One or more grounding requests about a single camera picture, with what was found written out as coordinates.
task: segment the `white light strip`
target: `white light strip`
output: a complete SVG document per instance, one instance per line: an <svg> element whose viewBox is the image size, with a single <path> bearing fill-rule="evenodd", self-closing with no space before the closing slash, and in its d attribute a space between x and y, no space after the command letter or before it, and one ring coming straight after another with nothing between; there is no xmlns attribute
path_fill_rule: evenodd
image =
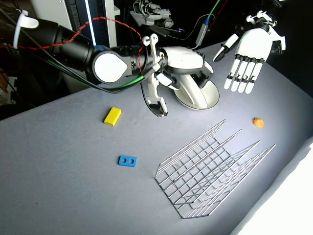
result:
<svg viewBox="0 0 313 235"><path fill-rule="evenodd" d="M92 20L91 20L91 14L90 14L88 0L85 0L85 5L86 5L86 10L87 10L87 16L88 16L88 21L89 21L89 27L90 27L90 32L91 32L92 43L95 46L96 45L96 39L94 37L94 32L93 32L93 26L92 26Z"/></svg>

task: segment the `yellow sponge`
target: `yellow sponge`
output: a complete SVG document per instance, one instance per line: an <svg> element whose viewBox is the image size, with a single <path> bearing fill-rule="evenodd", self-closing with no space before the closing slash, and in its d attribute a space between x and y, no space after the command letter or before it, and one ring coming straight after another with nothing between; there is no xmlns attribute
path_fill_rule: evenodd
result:
<svg viewBox="0 0 313 235"><path fill-rule="evenodd" d="M106 119L104 120L104 123L110 126L114 126L121 113L122 113L121 109L112 107Z"/></svg>

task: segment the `blue block with two holes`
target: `blue block with two holes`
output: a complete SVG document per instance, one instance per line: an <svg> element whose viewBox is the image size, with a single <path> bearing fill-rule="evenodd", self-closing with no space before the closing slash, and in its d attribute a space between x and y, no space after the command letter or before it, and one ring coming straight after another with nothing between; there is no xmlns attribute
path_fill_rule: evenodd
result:
<svg viewBox="0 0 313 235"><path fill-rule="evenodd" d="M137 162L137 158L136 157L130 157L130 156L120 156L119 157L119 161L118 164L119 165L123 165L123 166L131 166L131 167L135 167L136 166L136 162Z"/></svg>

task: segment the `table surface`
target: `table surface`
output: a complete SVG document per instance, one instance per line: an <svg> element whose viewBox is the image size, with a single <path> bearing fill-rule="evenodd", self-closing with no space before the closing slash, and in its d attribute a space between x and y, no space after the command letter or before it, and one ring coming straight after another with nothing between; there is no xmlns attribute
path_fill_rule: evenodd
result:
<svg viewBox="0 0 313 235"><path fill-rule="evenodd" d="M220 92L209 110L160 88L169 114L157 118L136 86L86 89L1 121L0 234L229 234L312 135L313 99L268 64L250 95L224 90L234 52L210 62L219 47L201 50ZM103 123L112 106L123 110L115 127ZM225 146L230 153L258 140L251 156L277 146L211 216L181 219L154 179L157 166L223 119L218 139L243 130ZM119 166L120 155L136 156L137 166Z"/></svg>

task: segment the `metal dish rack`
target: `metal dish rack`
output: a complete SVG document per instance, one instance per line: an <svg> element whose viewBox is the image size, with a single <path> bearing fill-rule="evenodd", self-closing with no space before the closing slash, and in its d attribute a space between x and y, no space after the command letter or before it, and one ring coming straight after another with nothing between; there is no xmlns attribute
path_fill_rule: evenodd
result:
<svg viewBox="0 0 313 235"><path fill-rule="evenodd" d="M225 121L158 166L155 179L182 218L212 214L276 146L247 159L245 156L260 143L258 141L231 155L224 149L224 145L241 130L219 143L214 135Z"/></svg>

